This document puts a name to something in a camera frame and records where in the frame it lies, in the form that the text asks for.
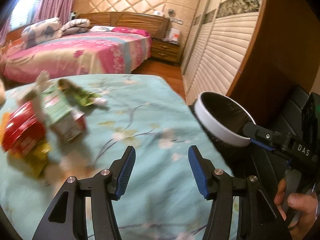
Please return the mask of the person's right hand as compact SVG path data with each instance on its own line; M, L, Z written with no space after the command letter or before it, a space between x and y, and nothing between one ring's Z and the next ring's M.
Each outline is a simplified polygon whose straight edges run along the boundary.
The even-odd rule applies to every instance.
M284 220L286 219L286 214L281 205L285 198L285 190L286 181L285 179L282 179L278 184L278 190L274 197L274 203ZM292 193L287 198L287 204L292 209L301 212L298 222L296 224L291 224L289 227L291 237L292 239L303 239L317 219L317 195L315 192L313 192L310 196L301 193Z

